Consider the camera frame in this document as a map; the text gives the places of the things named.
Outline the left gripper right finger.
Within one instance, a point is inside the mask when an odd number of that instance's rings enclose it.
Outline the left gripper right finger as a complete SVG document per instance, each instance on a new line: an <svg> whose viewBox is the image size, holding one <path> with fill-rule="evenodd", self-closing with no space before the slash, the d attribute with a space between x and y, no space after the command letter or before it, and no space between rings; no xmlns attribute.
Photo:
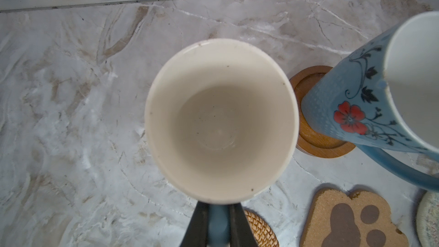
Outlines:
<svg viewBox="0 0 439 247"><path fill-rule="evenodd" d="M240 203L229 206L230 246L258 247L244 209Z"/></svg>

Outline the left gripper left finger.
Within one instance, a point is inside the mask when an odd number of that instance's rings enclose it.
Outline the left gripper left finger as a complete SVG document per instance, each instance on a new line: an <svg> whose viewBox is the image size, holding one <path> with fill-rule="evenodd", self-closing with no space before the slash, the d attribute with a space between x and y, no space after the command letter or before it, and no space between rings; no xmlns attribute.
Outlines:
<svg viewBox="0 0 439 247"><path fill-rule="evenodd" d="M198 201L180 247L206 247L208 226L209 204Z"/></svg>

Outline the woven rattan coaster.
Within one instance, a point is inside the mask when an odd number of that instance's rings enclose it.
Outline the woven rattan coaster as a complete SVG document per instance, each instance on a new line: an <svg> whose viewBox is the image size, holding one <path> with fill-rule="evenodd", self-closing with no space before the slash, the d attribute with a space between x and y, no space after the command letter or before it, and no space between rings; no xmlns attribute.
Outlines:
<svg viewBox="0 0 439 247"><path fill-rule="evenodd" d="M269 224L257 213L244 210L253 236L259 247L279 247L279 241Z"/></svg>

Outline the cork paw coaster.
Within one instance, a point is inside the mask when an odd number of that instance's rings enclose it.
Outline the cork paw coaster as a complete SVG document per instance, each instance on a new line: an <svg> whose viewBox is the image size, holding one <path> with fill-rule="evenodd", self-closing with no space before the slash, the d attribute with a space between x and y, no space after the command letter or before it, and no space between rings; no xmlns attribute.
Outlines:
<svg viewBox="0 0 439 247"><path fill-rule="evenodd" d="M391 220L380 195L332 188L318 191L302 232L301 247L407 247L409 241Z"/></svg>

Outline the brown wooden coaster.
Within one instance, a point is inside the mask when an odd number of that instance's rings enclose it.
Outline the brown wooden coaster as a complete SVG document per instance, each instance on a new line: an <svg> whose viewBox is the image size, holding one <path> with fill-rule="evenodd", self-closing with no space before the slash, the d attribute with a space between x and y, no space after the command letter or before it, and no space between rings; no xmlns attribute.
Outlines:
<svg viewBox="0 0 439 247"><path fill-rule="evenodd" d="M291 86L297 98L298 105L304 96L332 68L330 66L312 66L306 68L290 79ZM300 132L297 148L314 157L338 158L350 153L356 147L350 142L331 138L314 131L306 122L302 110L299 110Z"/></svg>

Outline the multicolour woven coaster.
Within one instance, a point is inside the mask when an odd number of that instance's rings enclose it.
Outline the multicolour woven coaster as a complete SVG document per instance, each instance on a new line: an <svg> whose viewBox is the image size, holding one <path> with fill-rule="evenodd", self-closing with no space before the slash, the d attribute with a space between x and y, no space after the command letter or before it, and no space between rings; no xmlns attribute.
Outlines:
<svg viewBox="0 0 439 247"><path fill-rule="evenodd" d="M426 192L416 214L416 229L422 247L439 247L439 193Z"/></svg>

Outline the light blue patterned mug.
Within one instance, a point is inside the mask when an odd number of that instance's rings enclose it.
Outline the light blue patterned mug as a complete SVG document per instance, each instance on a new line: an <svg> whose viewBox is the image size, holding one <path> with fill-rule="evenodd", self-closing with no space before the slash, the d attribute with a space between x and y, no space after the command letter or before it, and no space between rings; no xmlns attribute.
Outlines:
<svg viewBox="0 0 439 247"><path fill-rule="evenodd" d="M439 14L413 16L343 59L303 97L316 132L351 142L383 168L427 191L437 177L390 150L439 159Z"/></svg>

